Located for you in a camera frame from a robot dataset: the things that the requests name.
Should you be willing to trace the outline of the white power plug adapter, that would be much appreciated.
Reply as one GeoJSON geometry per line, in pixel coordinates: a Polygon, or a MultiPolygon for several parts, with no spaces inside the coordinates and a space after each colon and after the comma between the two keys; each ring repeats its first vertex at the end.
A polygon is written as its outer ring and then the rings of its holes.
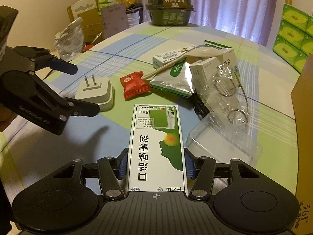
{"type": "Polygon", "coordinates": [[[98,104],[101,112],[108,111],[113,107],[113,84],[106,76],[100,78],[95,78],[94,75],[91,78],[85,76],[78,86],[75,99],[98,104]]]}

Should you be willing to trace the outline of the green white spray medicine box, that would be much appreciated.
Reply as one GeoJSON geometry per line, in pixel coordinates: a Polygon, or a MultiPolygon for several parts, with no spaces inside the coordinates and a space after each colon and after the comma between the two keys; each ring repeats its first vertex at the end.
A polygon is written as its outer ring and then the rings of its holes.
{"type": "Polygon", "coordinates": [[[127,190],[187,191],[183,138],[176,105],[135,105],[128,150],[127,190]]]}

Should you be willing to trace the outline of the wire rack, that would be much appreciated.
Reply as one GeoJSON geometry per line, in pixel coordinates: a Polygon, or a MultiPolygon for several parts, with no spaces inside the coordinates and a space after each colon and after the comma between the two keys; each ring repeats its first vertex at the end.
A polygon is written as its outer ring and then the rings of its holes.
{"type": "Polygon", "coordinates": [[[248,132],[249,104],[243,86],[229,65],[220,64],[200,90],[200,99],[210,112],[248,132]]]}

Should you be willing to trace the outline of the crumpled silver plastic bag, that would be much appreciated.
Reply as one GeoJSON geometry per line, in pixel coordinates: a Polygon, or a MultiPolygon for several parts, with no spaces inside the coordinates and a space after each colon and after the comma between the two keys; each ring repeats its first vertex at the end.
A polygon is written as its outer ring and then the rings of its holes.
{"type": "Polygon", "coordinates": [[[54,47],[61,60],[71,61],[83,51],[85,42],[81,26],[82,22],[83,19],[78,17],[62,32],[58,32],[58,34],[56,34],[54,47]]]}

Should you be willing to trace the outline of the clear plastic tray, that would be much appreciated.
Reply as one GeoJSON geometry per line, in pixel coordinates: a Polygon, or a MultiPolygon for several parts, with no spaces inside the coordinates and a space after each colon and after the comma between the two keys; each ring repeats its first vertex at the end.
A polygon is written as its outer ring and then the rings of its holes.
{"type": "Polygon", "coordinates": [[[207,156],[219,163],[240,159],[254,167],[263,147],[250,135],[242,118],[233,123],[210,112],[188,134],[185,146],[196,157],[207,156]]]}

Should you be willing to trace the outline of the red snack packet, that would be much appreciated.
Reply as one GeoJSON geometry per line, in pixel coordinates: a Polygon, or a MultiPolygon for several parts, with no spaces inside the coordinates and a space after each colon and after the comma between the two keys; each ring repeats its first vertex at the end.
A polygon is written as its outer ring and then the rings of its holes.
{"type": "Polygon", "coordinates": [[[143,79],[143,72],[133,72],[120,78],[120,82],[124,88],[124,99],[129,100],[140,94],[150,91],[151,86],[143,79]]]}

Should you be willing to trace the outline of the white chair back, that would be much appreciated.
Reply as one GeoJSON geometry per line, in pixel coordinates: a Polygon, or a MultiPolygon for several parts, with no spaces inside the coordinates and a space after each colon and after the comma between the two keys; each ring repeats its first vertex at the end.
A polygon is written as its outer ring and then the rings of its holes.
{"type": "Polygon", "coordinates": [[[67,14],[70,22],[73,22],[78,18],[78,14],[86,12],[98,7],[97,0],[79,0],[75,4],[70,5],[67,8],[67,14]]]}

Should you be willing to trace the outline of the checked tablecloth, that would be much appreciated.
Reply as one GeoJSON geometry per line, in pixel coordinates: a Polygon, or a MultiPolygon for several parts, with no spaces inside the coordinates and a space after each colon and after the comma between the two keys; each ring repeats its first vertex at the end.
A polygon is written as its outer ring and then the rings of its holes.
{"type": "Polygon", "coordinates": [[[9,200],[66,163],[81,159],[94,163],[117,156],[128,147],[135,104],[176,104],[183,138],[199,123],[192,104],[177,94],[152,89],[125,101],[120,82],[132,72],[150,73],[152,57],[209,40],[235,51],[244,91],[249,101],[249,135],[263,148],[257,169],[295,192],[298,145],[291,91],[299,77],[289,64],[270,49],[242,37],[209,27],[156,27],[142,23],[102,41],[78,57],[75,75],[53,72],[47,85],[64,97],[73,97],[85,78],[106,76],[115,89],[114,105],[93,118],[71,117],[57,136],[17,117],[1,133],[1,180],[9,200]]]}

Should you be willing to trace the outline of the silver foil pouch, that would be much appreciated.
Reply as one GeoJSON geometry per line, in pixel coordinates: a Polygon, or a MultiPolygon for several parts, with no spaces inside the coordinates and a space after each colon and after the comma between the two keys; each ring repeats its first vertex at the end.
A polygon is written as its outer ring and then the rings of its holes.
{"type": "Polygon", "coordinates": [[[189,69],[191,62],[199,58],[186,57],[167,69],[149,79],[151,87],[173,92],[181,96],[190,97],[194,93],[192,86],[192,74],[189,69]]]}

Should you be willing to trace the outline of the white green tablet box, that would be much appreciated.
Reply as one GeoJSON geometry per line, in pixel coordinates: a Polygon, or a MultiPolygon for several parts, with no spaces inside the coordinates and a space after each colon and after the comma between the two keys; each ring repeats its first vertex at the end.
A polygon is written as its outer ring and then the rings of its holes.
{"type": "Polygon", "coordinates": [[[210,77],[217,72],[221,64],[226,64],[233,69],[238,78],[240,72],[237,58],[233,48],[216,49],[213,47],[196,47],[186,54],[188,57],[199,58],[189,66],[192,74],[192,85],[197,93],[207,85],[210,77]]]}

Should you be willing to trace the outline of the long white medicine box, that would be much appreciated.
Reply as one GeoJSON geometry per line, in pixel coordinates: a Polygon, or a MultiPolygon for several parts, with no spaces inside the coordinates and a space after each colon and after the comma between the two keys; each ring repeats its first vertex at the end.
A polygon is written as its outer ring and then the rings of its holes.
{"type": "Polygon", "coordinates": [[[165,65],[166,63],[184,55],[186,52],[192,50],[195,47],[196,47],[195,45],[192,45],[192,46],[164,52],[161,54],[156,54],[152,57],[152,65],[155,69],[158,69],[162,67],[163,65],[165,65]]]}

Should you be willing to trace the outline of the white plastic spoon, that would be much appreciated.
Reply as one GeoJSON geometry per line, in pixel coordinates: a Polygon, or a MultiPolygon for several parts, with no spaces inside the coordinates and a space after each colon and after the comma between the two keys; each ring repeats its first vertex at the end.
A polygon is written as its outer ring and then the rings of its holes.
{"type": "Polygon", "coordinates": [[[198,57],[198,58],[211,58],[211,57],[216,57],[219,55],[222,55],[224,52],[224,49],[216,49],[214,47],[208,47],[208,46],[199,46],[199,47],[194,47],[190,51],[184,53],[183,55],[177,57],[175,60],[172,60],[162,67],[158,68],[154,72],[150,74],[145,74],[141,77],[142,80],[147,80],[151,78],[152,76],[155,76],[163,71],[166,71],[167,69],[172,68],[172,66],[175,65],[175,63],[181,61],[183,58],[186,57],[198,57]]]}

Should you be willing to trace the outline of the large cardboard box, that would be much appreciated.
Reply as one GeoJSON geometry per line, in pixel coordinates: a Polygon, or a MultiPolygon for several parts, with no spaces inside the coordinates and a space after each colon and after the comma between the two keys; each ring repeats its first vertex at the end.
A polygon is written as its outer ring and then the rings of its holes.
{"type": "Polygon", "coordinates": [[[293,232],[312,234],[312,55],[306,60],[291,99],[298,142],[296,198],[300,203],[293,232]]]}

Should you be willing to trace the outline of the dark green noodle bowl box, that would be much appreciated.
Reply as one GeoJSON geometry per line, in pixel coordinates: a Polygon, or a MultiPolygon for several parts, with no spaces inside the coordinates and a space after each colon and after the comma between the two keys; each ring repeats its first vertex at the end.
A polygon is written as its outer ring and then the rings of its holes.
{"type": "Polygon", "coordinates": [[[153,25],[186,26],[194,11],[191,0],[148,0],[146,9],[153,25]]]}

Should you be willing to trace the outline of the green tissue pack stack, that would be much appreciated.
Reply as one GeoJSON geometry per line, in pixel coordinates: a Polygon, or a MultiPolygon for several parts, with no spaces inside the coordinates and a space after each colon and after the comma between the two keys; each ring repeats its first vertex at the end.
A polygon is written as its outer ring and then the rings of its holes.
{"type": "Polygon", "coordinates": [[[312,16],[285,3],[272,50],[301,73],[312,54],[312,16]]]}

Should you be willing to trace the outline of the purple curtain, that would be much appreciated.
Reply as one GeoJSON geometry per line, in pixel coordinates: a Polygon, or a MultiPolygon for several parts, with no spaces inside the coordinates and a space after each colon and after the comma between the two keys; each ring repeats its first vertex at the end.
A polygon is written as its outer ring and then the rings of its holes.
{"type": "MultiPolygon", "coordinates": [[[[148,0],[138,0],[146,4],[148,0]]],[[[234,34],[261,45],[270,36],[277,0],[191,0],[190,22],[234,34]]]]}

